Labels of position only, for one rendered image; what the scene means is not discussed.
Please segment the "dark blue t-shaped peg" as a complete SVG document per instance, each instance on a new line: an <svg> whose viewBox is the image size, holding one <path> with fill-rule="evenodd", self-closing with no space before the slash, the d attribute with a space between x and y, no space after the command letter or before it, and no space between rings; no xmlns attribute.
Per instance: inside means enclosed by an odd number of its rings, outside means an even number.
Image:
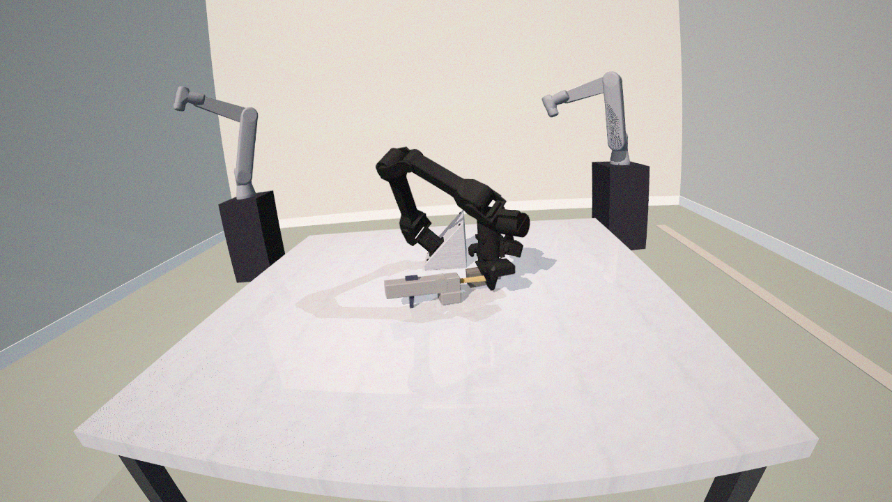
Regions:
<svg viewBox="0 0 892 502"><path fill-rule="evenodd" d="M412 282L412 280L418 280L417 275L408 275L408 276L405 276L405 281L406 281L406 282ZM410 296L410 308L414 308L413 301L414 301L414 296Z"/></svg>

